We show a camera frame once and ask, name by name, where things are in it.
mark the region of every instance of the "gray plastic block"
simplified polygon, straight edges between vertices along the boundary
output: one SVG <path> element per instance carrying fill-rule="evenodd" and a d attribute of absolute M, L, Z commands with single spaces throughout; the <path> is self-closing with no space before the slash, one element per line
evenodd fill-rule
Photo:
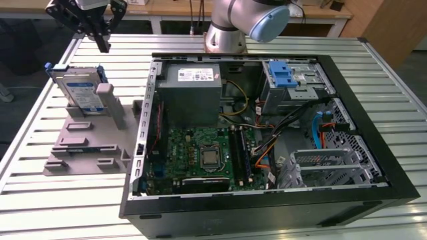
<path fill-rule="evenodd" d="M 94 125 L 90 121 L 87 122 L 73 122 L 66 125 L 69 131 L 87 131 L 94 128 Z"/>
<path fill-rule="evenodd" d="M 109 113 L 114 119 L 118 129 L 122 130 L 127 127 L 126 121 L 123 119 L 125 110 L 121 104 L 121 100 L 115 98 L 114 89 L 115 87 L 110 83 L 101 83 L 98 85 L 97 94 L 101 98 L 102 103 L 109 108 Z"/>
<path fill-rule="evenodd" d="M 85 117 L 85 114 L 83 114 L 83 112 L 81 110 L 81 107 L 70 106 L 70 104 L 69 104 L 67 107 L 66 107 L 66 110 L 67 110 L 70 116 L 73 116 L 74 118 Z"/>
<path fill-rule="evenodd" d="M 51 172 L 66 171 L 67 167 L 69 164 L 63 160 L 47 161 L 45 164 L 45 168 L 49 169 Z"/>
<path fill-rule="evenodd" d="M 131 162 L 129 154 L 134 153 L 137 145 L 139 119 L 134 115 L 133 105 L 123 106 L 123 111 L 127 128 L 122 130 L 115 127 L 115 120 L 107 115 L 86 115 L 66 119 L 49 162 L 65 161 L 67 167 L 63 170 L 46 167 L 43 170 L 46 176 L 127 172 Z M 62 145 L 63 139 L 86 139 L 87 144 Z M 99 159 L 114 159 L 118 168 L 99 167 Z"/>
<path fill-rule="evenodd" d="M 122 156 L 121 156 L 121 160 L 125 164 L 126 167 L 129 167 L 131 161 L 133 161 L 133 158 L 130 157 L 129 153 L 127 153 L 127 150 L 123 150 L 122 151 Z"/>
<path fill-rule="evenodd" d="M 141 117 L 143 109 L 143 100 L 134 100 L 133 102 L 133 112 L 135 117 Z"/>
<path fill-rule="evenodd" d="M 86 146 L 89 145 L 89 139 L 86 137 L 69 137 L 59 141 L 62 146 Z"/>
<path fill-rule="evenodd" d="M 53 147 L 51 154 L 58 158 L 69 157 L 71 155 L 66 149 L 59 148 L 59 147 Z"/>
<path fill-rule="evenodd" d="M 99 158 L 97 165 L 102 170 L 110 170 L 110 169 L 119 168 L 119 164 L 114 158 Z"/>

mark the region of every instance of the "yellow wire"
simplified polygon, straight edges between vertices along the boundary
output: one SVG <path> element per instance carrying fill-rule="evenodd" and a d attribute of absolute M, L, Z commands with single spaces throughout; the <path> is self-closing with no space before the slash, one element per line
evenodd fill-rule
<path fill-rule="evenodd" d="M 227 80 L 227 83 L 231 83 L 242 92 L 243 96 L 245 96 L 245 108 L 241 110 L 241 111 L 237 111 L 237 112 L 225 112 L 225 113 L 221 113 L 219 115 L 221 116 L 235 116 L 235 115 L 239 115 L 241 113 L 243 113 L 247 108 L 249 108 L 249 105 L 250 105 L 250 100 L 249 100 L 249 96 L 246 94 L 246 91 L 243 91 L 242 87 L 234 82 L 234 81 L 230 81 Z"/>

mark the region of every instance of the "floor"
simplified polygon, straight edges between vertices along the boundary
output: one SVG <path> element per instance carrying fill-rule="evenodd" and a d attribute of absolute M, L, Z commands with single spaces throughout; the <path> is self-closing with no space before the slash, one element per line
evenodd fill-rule
<path fill-rule="evenodd" d="M 187 34 L 190 29 L 187 23 L 175 24 L 175 26 L 167 26 L 163 30 L 170 34 Z M 42 47 L 35 51 L 41 62 L 41 70 L 31 75 L 17 76 L 5 64 L 0 63 L 0 83 L 10 88 L 9 90 L 15 95 L 14 102 L 5 103 L 0 101 L 0 116 L 3 116 L 0 117 L 0 159 L 49 80 L 42 63 L 57 63 L 61 60 L 74 36 L 73 31 L 66 27 L 61 28 L 53 20 L 37 20 L 34 21 L 34 25 L 43 42 Z M 123 21 L 117 33 L 151 34 L 153 30 L 149 22 Z M 426 63 L 427 51 L 414 51 L 405 64 L 397 70 L 397 73 L 425 104 L 427 104 Z"/>

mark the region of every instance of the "cable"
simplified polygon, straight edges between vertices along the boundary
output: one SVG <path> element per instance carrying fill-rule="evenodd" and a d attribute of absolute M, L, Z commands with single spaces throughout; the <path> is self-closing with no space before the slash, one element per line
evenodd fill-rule
<path fill-rule="evenodd" d="M 257 115 L 255 125 L 257 125 L 258 127 L 263 127 L 263 128 L 265 128 L 267 125 L 266 125 L 266 124 L 262 125 L 261 122 L 259 122 L 259 120 L 261 120 L 261 115 Z M 274 128 L 275 128 L 275 125 L 270 124 L 269 127 L 274 129 Z"/>
<path fill-rule="evenodd" d="M 322 125 L 322 127 L 329 127 L 329 126 L 335 126 L 335 122 L 330 122 Z M 321 141 L 322 141 L 322 148 L 325 149 L 327 147 L 327 138 L 326 138 L 325 132 L 321 132 Z"/>
<path fill-rule="evenodd" d="M 247 126 L 247 127 L 255 128 L 255 129 L 263 129 L 263 127 L 261 127 L 261 126 L 255 126 L 255 125 L 251 125 L 251 124 L 234 122 L 229 117 L 226 117 L 226 116 L 223 116 L 223 115 L 221 115 L 221 117 L 222 117 L 229 123 L 231 123 L 233 125 Z"/>
<path fill-rule="evenodd" d="M 201 18 L 202 18 L 202 9 L 203 9 L 203 1 L 201 0 L 201 6 L 199 6 L 199 19 L 198 19 L 198 23 L 197 23 L 197 30 L 198 33 L 197 34 L 203 34 L 203 23 L 201 22 Z"/>
<path fill-rule="evenodd" d="M 274 143 L 270 145 L 270 147 L 267 148 L 267 150 L 265 151 L 265 153 L 261 155 L 257 163 L 255 163 L 255 168 L 270 168 L 267 165 L 261 164 L 263 157 L 267 155 L 267 153 L 270 152 L 270 150 L 274 148 L 277 141 L 274 141 Z"/>
<path fill-rule="evenodd" d="M 273 131 L 271 131 L 271 137 L 267 140 L 267 142 L 265 144 L 262 144 L 261 146 L 258 146 L 255 148 L 254 152 L 258 152 L 259 150 L 262 150 L 265 147 L 269 146 L 269 144 L 271 143 L 271 141 L 274 139 L 278 138 L 278 136 L 281 135 L 283 129 L 286 126 L 289 126 L 291 123 L 294 123 L 299 117 L 302 116 L 302 114 L 305 113 L 305 110 L 310 107 L 313 107 L 314 105 L 322 104 L 322 103 L 327 103 L 329 101 L 331 101 L 331 97 L 323 97 L 318 100 L 311 100 L 307 101 L 302 106 L 299 106 L 293 112 L 290 112 L 285 118 L 281 120 L 281 122 L 278 123 L 278 125 L 274 127 Z"/>
<path fill-rule="evenodd" d="M 191 19 L 190 19 L 190 35 L 195 35 L 195 25 L 194 25 L 194 2 L 190 0 L 190 11 L 191 11 Z"/>
<path fill-rule="evenodd" d="M 154 153 L 154 150 L 155 150 L 155 146 L 158 144 L 158 141 L 159 141 L 159 137 L 161 137 L 161 113 L 162 113 L 162 107 L 161 107 L 162 104 L 159 104 L 159 107 L 158 107 L 158 133 L 157 133 L 157 136 L 155 136 L 155 141 L 154 141 L 154 144 L 153 144 L 153 147 L 151 147 L 151 151 L 150 151 L 150 154 Z"/>
<path fill-rule="evenodd" d="M 203 31 L 203 27 L 206 25 L 206 0 L 202 0 L 202 5 L 203 5 L 202 31 Z"/>
<path fill-rule="evenodd" d="M 234 111 L 234 112 L 238 112 L 238 110 L 237 110 L 237 104 L 231 104 L 231 108 L 233 108 L 233 111 Z M 245 123 L 245 124 L 249 123 L 247 120 L 246 120 L 246 118 L 242 116 L 242 114 L 239 114 L 238 117 L 239 117 L 239 119 L 242 120 L 242 123 Z"/>
<path fill-rule="evenodd" d="M 234 81 L 230 81 L 227 80 L 227 83 L 231 83 L 242 92 L 243 96 L 245 96 L 245 107 L 241 111 L 237 111 L 237 112 L 225 112 L 225 113 L 221 113 L 219 115 L 221 116 L 235 116 L 238 114 L 242 114 L 247 108 L 249 108 L 249 105 L 250 105 L 250 100 L 249 100 L 249 96 L 246 94 L 246 91 L 243 91 L 242 87 L 234 82 Z"/>
<path fill-rule="evenodd" d="M 305 9 L 301 7 L 301 5 L 298 5 L 293 1 L 291 1 L 291 4 L 294 4 L 297 7 L 299 7 L 299 9 L 302 11 L 302 21 L 301 21 L 301 25 L 299 25 L 299 30 L 302 30 L 303 24 L 307 24 L 306 12 L 305 12 Z"/>
<path fill-rule="evenodd" d="M 313 123 L 311 123 L 313 140 L 314 140 L 315 147 L 318 149 L 322 149 L 322 143 L 321 143 L 321 139 L 319 139 L 319 135 L 318 135 L 318 120 L 321 118 L 322 118 L 322 115 L 319 113 L 317 113 L 317 115 L 314 116 L 314 119 L 313 119 Z"/>

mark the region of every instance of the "metal table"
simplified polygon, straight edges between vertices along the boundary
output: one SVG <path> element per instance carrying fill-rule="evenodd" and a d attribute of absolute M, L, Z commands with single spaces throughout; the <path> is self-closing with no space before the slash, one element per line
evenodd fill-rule
<path fill-rule="evenodd" d="M 102 63 L 123 104 L 143 99 L 153 52 L 203 52 L 203 38 L 189 35 L 113 35 L 110 54 L 87 38 L 74 39 L 61 60 Z M 347 226 L 293 229 L 203 239 L 426 239 L 427 109 L 370 44 L 357 39 L 281 37 L 269 44 L 247 40 L 250 53 L 331 55 L 366 111 L 422 195 Z M 42 174 L 65 124 L 67 100 L 50 80 L 0 162 L 3 240 L 145 239 L 119 219 L 125 174 Z"/>

